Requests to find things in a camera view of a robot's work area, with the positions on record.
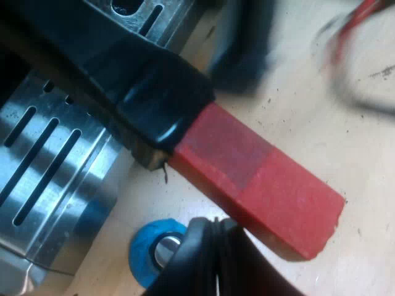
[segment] slotted metal plate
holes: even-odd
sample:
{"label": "slotted metal plate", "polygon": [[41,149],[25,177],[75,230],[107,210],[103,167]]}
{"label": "slotted metal plate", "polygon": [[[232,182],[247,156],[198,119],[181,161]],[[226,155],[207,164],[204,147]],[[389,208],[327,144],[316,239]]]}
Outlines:
{"label": "slotted metal plate", "polygon": [[0,110],[0,245],[25,256],[109,133],[31,72]]}
{"label": "slotted metal plate", "polygon": [[[207,9],[207,4],[200,0],[85,1],[131,32],[176,53],[181,51]],[[127,6],[132,6],[133,10],[128,11]]]}

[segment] blue tape roll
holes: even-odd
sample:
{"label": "blue tape roll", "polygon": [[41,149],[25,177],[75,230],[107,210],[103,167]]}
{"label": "blue tape roll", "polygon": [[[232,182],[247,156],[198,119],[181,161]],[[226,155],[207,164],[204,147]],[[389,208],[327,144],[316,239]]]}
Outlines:
{"label": "blue tape roll", "polygon": [[130,271],[144,288],[148,288],[160,274],[152,262],[149,248],[158,236],[166,232],[185,234],[186,227],[174,219],[157,220],[142,227],[130,242]]}

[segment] red wire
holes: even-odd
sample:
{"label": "red wire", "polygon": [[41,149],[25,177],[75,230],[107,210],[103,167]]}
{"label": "red wire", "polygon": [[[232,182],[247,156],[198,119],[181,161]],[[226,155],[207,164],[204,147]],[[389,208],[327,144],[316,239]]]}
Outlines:
{"label": "red wire", "polygon": [[365,0],[352,13],[351,19],[342,27],[337,37],[337,47],[332,56],[332,64],[338,64],[342,58],[343,49],[349,41],[352,30],[384,6],[383,0]]}

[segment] red wooden block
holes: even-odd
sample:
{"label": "red wooden block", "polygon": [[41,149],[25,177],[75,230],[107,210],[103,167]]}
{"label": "red wooden block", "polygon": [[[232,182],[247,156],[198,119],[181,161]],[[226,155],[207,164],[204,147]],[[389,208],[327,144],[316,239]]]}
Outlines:
{"label": "red wooden block", "polygon": [[338,193],[215,103],[168,163],[259,239],[274,234],[305,259],[324,248],[344,207]]}

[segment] white work surface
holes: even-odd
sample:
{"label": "white work surface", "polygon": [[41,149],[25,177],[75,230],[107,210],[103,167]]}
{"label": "white work surface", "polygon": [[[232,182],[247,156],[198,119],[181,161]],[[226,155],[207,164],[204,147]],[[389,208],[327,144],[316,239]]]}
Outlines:
{"label": "white work surface", "polygon": [[[270,71],[259,94],[217,99],[347,200],[334,236],[311,261],[285,261],[257,242],[306,295],[395,295],[395,117],[345,107],[320,70],[323,46],[313,42],[324,24],[358,3],[278,1]],[[349,75],[352,87],[388,102],[395,96],[395,69],[380,72],[395,65],[394,16],[393,9],[359,30]],[[206,16],[183,53],[197,67],[205,65],[214,37],[196,40],[214,23]],[[132,162],[128,152],[124,158]],[[187,225],[195,216],[226,216],[171,168],[165,184],[162,170],[150,173],[133,163],[122,192],[65,296],[139,295],[143,288],[130,273],[128,247],[140,227],[168,217]]]}

